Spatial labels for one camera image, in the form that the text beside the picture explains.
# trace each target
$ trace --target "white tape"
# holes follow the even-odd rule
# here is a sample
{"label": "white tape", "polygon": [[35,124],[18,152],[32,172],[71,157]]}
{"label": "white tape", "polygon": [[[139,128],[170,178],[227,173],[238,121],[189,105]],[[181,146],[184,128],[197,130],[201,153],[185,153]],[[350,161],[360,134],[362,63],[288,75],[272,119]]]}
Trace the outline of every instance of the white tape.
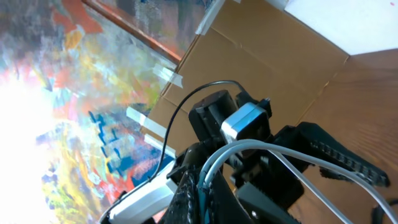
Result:
{"label": "white tape", "polygon": [[223,6],[225,0],[214,0],[212,6],[210,6],[209,10],[205,13],[205,16],[201,20],[196,34],[205,35],[216,18],[218,11]]}
{"label": "white tape", "polygon": [[147,128],[149,131],[157,134],[158,136],[164,138],[166,134],[166,128],[156,123],[155,121],[149,119],[142,113],[129,107],[126,110],[126,116],[133,119],[135,122],[139,123],[141,126]]}
{"label": "white tape", "polygon": [[158,77],[163,78],[164,80],[173,83],[176,86],[182,88],[182,76],[171,71],[168,68],[165,68],[159,64],[156,64],[155,67],[152,69],[153,73],[156,74]]}
{"label": "white tape", "polygon": [[[152,137],[150,134],[145,134],[144,141],[150,144],[151,146],[155,147],[156,149],[162,150],[163,148],[163,143],[157,140],[156,138]],[[165,153],[171,156],[173,159],[175,159],[175,150],[170,146],[166,146]]]}

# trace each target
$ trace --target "wooden surface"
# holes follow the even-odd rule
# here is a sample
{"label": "wooden surface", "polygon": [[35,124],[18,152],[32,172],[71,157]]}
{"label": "wooden surface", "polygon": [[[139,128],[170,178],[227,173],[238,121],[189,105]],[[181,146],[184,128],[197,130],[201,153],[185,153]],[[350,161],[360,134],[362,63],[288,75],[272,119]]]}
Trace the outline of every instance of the wooden surface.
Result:
{"label": "wooden surface", "polygon": [[[377,188],[385,198],[398,198],[397,62],[398,50],[351,57],[302,118],[319,124],[349,150],[387,172],[391,186]],[[376,201],[361,187],[324,179],[318,168],[305,175],[352,222],[370,223]],[[340,222],[308,189],[290,212],[302,223]]]}

